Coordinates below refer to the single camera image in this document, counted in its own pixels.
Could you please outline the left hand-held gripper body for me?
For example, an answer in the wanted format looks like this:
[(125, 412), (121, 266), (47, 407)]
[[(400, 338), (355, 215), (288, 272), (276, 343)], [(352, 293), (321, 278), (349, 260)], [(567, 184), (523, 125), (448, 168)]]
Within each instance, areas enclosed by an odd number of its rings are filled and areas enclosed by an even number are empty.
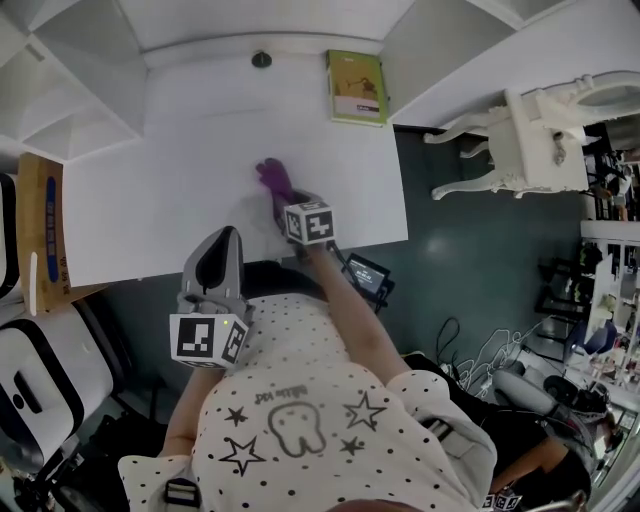
[(169, 317), (171, 358), (190, 367), (230, 369), (249, 333), (252, 306), (241, 296), (179, 293)]

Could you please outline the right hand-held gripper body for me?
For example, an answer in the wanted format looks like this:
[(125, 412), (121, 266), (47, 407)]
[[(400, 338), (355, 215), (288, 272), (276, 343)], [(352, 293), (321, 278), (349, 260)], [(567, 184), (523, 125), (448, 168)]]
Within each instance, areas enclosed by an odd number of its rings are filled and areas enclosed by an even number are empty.
[(299, 261), (308, 259), (307, 248), (326, 246), (336, 239), (334, 210), (323, 200), (313, 200), (284, 207), (284, 233), (294, 245)]

